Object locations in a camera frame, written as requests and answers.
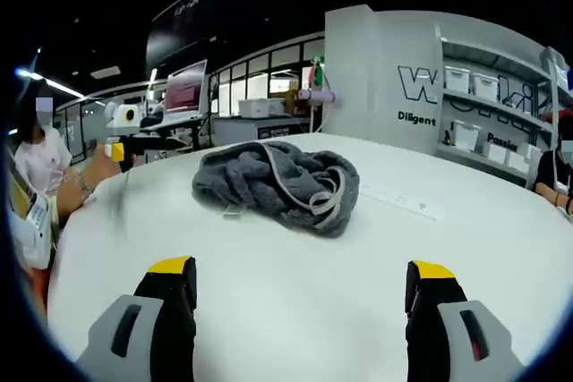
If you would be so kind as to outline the person's left hand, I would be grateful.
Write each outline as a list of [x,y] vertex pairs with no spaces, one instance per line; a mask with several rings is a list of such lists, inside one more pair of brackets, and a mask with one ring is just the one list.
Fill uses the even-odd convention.
[[121,173],[118,162],[113,161],[106,154],[95,154],[90,163],[82,171],[85,184],[94,191],[106,179]]

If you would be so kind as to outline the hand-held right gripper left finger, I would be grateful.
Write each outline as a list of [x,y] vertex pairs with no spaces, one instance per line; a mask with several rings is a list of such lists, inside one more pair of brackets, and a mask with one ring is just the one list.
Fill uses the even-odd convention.
[[92,324],[76,361],[91,381],[193,381],[196,261],[164,259]]

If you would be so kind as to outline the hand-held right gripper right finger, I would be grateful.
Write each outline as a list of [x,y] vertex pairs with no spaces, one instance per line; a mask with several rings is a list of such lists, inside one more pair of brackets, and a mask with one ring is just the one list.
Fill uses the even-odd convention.
[[408,263],[405,313],[409,381],[513,381],[523,371],[508,329],[444,266]]

